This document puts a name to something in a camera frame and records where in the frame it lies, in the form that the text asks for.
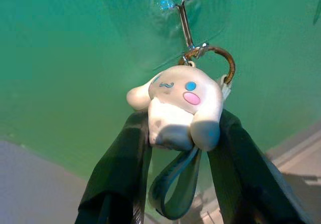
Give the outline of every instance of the teal wall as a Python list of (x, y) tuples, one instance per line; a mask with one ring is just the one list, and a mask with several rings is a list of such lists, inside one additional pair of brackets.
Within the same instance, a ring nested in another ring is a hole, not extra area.
[[(321, 118), (321, 0), (194, 2), (194, 40), (233, 54), (226, 108), (259, 148)], [(148, 0), (0, 0), (0, 136), (88, 178), (132, 112), (126, 92), (185, 50), (178, 14), (158, 13)], [(198, 63), (227, 71), (214, 55)], [(155, 151), (150, 179), (175, 154)]]

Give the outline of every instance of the blue eye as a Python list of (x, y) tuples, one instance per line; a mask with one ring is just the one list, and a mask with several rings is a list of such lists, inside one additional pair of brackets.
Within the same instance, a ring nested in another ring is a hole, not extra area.
[(156, 82), (159, 78), (160, 78), (160, 75), (159, 75), (159, 76), (157, 76), (157, 78), (155, 78), (151, 83)]
[(185, 89), (188, 91), (193, 91), (196, 88), (196, 83), (188, 82), (185, 84)]

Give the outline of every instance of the green loop strap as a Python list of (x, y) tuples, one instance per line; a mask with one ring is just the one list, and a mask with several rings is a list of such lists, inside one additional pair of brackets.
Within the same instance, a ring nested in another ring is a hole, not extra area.
[[(149, 201), (156, 211), (167, 219), (179, 219), (191, 207), (196, 190), (201, 153), (196, 146), (190, 151), (180, 153), (152, 183), (148, 194)], [(174, 193), (165, 203), (166, 194), (178, 176)]]

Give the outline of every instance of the metal key ring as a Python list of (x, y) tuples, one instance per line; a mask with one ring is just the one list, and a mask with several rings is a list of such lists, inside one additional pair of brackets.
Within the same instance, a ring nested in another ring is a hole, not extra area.
[[(181, 59), (179, 60), (178, 65), (185, 64), (184, 57), (186, 60), (191, 61), (192, 57), (196, 57), (199, 54), (200, 49), (201, 49), (201, 47), (196, 47), (196, 48), (188, 51), (187, 53), (185, 53), (184, 56), (181, 57)], [(228, 75), (224, 78), (224, 83), (229, 84), (232, 81), (232, 78), (235, 74), (235, 63), (234, 63), (232, 55), (220, 47), (207, 46), (206, 48), (204, 48), (204, 52), (208, 52), (208, 51), (214, 51), (216, 54), (223, 56), (228, 61), (229, 66), (230, 66), (230, 70), (229, 70)]]

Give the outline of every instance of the white dog figure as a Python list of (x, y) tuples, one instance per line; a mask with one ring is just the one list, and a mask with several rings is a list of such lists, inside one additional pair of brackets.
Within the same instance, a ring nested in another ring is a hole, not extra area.
[(171, 67), (127, 94), (135, 110), (148, 108), (149, 142), (153, 147), (204, 151), (217, 145), (224, 99), (220, 85), (196, 67)]

